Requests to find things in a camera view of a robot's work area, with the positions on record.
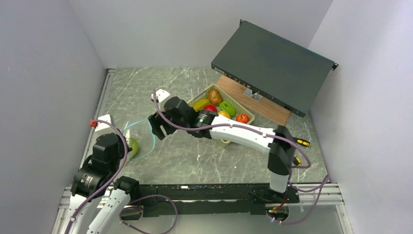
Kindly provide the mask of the yellow green mango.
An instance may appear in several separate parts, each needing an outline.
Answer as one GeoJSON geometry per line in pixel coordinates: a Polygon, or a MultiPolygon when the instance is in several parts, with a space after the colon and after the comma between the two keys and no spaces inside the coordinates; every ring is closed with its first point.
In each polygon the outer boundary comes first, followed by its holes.
{"type": "Polygon", "coordinates": [[[193,104],[193,109],[195,111],[203,110],[206,106],[210,105],[210,101],[206,98],[202,98],[193,104]]]}

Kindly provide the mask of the green white cabbage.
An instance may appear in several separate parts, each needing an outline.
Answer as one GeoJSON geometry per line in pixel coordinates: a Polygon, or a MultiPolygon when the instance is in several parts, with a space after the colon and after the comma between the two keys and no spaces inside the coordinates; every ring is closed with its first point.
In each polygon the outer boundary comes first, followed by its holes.
{"type": "Polygon", "coordinates": [[[129,152],[129,157],[130,159],[134,158],[138,151],[139,151],[139,143],[137,142],[137,140],[133,137],[131,137],[129,139],[129,147],[131,148],[131,151],[129,152]]]}

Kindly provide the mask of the clear blue-zip bag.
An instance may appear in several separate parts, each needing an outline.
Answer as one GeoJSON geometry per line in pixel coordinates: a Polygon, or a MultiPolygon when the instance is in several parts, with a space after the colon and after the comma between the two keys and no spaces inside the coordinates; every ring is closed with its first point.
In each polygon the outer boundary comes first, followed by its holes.
{"type": "Polygon", "coordinates": [[[145,158],[153,152],[156,144],[156,137],[152,133],[152,127],[147,119],[136,122],[127,122],[123,127],[122,133],[127,138],[128,144],[129,139],[133,137],[137,140],[140,147],[134,158],[130,159],[128,155],[126,164],[145,158]]]}

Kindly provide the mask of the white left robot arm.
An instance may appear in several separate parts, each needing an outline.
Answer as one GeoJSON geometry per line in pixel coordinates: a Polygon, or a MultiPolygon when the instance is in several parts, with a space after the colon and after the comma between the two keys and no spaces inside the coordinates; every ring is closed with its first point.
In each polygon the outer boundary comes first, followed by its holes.
{"type": "Polygon", "coordinates": [[[117,178],[130,151],[122,135],[97,138],[92,154],[74,175],[62,234],[105,234],[123,208],[139,200],[139,181],[117,178]]]}

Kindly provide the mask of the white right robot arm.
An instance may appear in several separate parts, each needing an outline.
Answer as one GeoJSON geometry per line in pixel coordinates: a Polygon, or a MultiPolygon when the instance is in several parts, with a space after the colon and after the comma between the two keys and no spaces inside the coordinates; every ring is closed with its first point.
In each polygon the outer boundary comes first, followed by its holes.
{"type": "Polygon", "coordinates": [[[156,112],[149,116],[148,120],[152,132],[160,140],[176,130],[182,130],[196,138],[229,140],[259,151],[268,159],[269,198],[274,202],[281,202],[286,198],[295,151],[298,149],[286,127],[256,127],[216,112],[195,111],[184,100],[170,95],[161,97],[153,93],[151,100],[156,112]]]}

